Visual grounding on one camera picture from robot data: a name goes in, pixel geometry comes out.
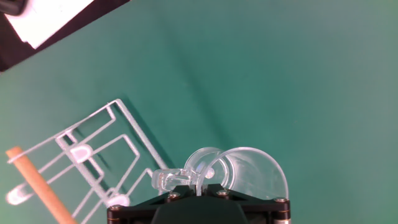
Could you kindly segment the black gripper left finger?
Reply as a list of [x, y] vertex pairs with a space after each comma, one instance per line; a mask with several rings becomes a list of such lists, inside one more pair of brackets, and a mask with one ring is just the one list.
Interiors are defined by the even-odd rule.
[[107, 209], [107, 224], [151, 223], [156, 211], [171, 202], [196, 196], [195, 185], [178, 185], [166, 192], [135, 206], [112, 205]]

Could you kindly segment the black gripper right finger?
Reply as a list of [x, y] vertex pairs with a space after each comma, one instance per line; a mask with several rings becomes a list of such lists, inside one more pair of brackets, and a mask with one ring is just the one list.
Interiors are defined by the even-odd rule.
[[286, 197], [260, 199], [221, 184], [204, 185], [201, 195], [234, 202], [251, 223], [291, 224], [290, 200]]

